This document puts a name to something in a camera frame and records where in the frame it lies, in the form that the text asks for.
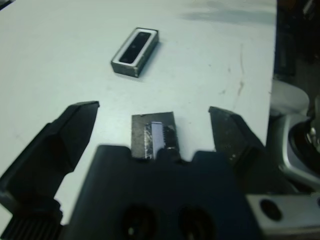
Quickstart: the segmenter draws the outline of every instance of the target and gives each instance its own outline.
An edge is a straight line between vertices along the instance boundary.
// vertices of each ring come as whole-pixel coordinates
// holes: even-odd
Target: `rectangular metal part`
[[[113,57],[113,71],[138,78],[158,41],[157,30],[137,27]]]

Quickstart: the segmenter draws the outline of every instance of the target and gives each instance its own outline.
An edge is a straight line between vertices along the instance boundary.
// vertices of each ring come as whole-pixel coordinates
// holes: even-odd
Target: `mounting hole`
[[[271,200],[263,199],[260,202],[260,207],[263,213],[274,221],[280,221],[282,219],[282,213],[278,206]]]
[[[185,207],[180,211],[179,228],[185,240],[214,240],[216,228],[210,216],[199,208]]]
[[[155,235],[157,221],[146,206],[129,207],[122,218],[122,232],[127,240],[150,240]]]

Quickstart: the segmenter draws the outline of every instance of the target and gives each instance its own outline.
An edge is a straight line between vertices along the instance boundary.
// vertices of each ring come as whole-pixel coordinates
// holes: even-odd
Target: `black plastic part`
[[[14,214],[1,235],[2,240],[56,240],[62,226],[60,204],[49,198],[31,202]]]
[[[136,206],[141,206],[141,213],[132,214],[137,220],[129,218],[133,219],[131,226],[128,209],[137,210]],[[194,214],[186,214],[185,208],[194,209]],[[204,214],[197,214],[198,209]],[[152,215],[156,226],[145,221],[153,219]],[[152,240],[184,240],[182,229],[194,226],[189,221],[193,215],[198,216],[196,222],[205,224],[202,219],[209,218],[215,226],[214,235],[208,232],[203,236],[216,240],[262,239],[223,154],[198,151],[192,162],[179,164],[161,149],[155,161],[141,162],[132,158],[127,147],[102,145],[61,240],[144,240],[148,236]]]
[[[99,102],[70,105],[48,123],[0,178],[0,203],[12,214],[30,212],[39,199],[53,200],[87,147]]]
[[[285,76],[296,74],[296,44],[289,33],[276,33],[273,71]]]
[[[217,107],[209,112],[216,151],[226,154],[244,193],[296,192],[241,116]]]
[[[209,113],[215,149],[225,153],[233,167],[247,159],[250,151],[265,151],[264,145],[240,115],[213,106],[209,108]]]
[[[156,31],[156,35],[155,37],[153,38],[152,42],[150,43],[150,45],[148,46],[148,48],[144,51],[144,54],[143,54],[143,57],[141,57],[141,59],[139,60],[139,62],[135,65],[135,66],[128,66],[128,65],[125,65],[125,64],[121,64],[121,63],[117,63],[117,62],[114,62],[114,58],[117,56],[118,51],[115,56],[112,58],[111,60],[111,66],[113,68],[113,71],[117,74],[123,74],[123,75],[127,75],[127,76],[130,76],[130,77],[134,77],[134,78],[138,78],[142,69],[144,68],[147,60],[149,59],[149,57],[151,56],[153,50],[155,49],[157,43],[159,42],[159,31],[158,30],[155,30],[155,29],[147,29],[147,28],[142,28],[142,27],[137,27],[135,28],[136,29],[146,29],[146,30],[153,30],[153,31]],[[120,49],[122,49],[124,47],[124,45],[126,44],[126,42],[128,41],[128,39],[130,38],[130,36],[127,38],[127,40],[123,43],[123,45],[121,46]]]

